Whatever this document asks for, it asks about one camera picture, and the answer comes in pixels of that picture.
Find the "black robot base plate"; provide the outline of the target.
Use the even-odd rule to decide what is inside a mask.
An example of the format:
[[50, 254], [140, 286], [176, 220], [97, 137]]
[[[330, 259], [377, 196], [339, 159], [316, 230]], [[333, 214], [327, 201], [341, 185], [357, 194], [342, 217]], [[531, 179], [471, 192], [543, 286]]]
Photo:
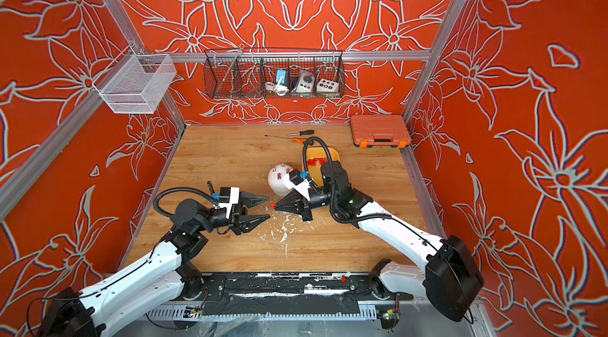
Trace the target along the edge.
[[204, 316], [358, 315], [359, 305], [394, 308], [409, 294], [391, 294], [367, 272], [214, 272], [204, 276]]

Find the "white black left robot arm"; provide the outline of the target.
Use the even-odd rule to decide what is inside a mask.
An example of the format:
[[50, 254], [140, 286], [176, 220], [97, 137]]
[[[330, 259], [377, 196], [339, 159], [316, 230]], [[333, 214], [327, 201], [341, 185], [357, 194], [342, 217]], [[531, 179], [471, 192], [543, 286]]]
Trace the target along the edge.
[[269, 219], [249, 209], [269, 197], [221, 188], [169, 188], [157, 194], [154, 209], [171, 228], [134, 263], [81, 290], [70, 287], [43, 298], [47, 311], [33, 336], [113, 336], [165, 302], [183, 297], [205, 301], [209, 289], [192, 264], [208, 242], [207, 233], [242, 235]]

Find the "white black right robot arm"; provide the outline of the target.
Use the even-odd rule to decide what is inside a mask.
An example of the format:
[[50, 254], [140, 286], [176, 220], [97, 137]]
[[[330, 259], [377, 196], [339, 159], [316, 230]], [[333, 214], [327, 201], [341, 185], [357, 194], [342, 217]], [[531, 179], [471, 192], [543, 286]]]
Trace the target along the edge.
[[371, 272], [377, 291], [422, 297], [447, 319], [471, 322], [471, 307], [485, 280], [465, 242], [454, 235], [440, 237], [424, 232], [390, 213], [352, 186], [348, 173], [332, 159], [322, 139], [309, 137], [302, 150], [306, 152], [314, 144], [326, 157], [320, 168], [323, 184], [314, 182], [304, 163], [301, 171], [294, 170], [282, 178], [288, 193], [275, 204], [275, 210], [311, 221], [315, 209], [328, 207], [335, 222], [378, 237], [412, 262], [410, 267], [390, 259], [379, 262]]

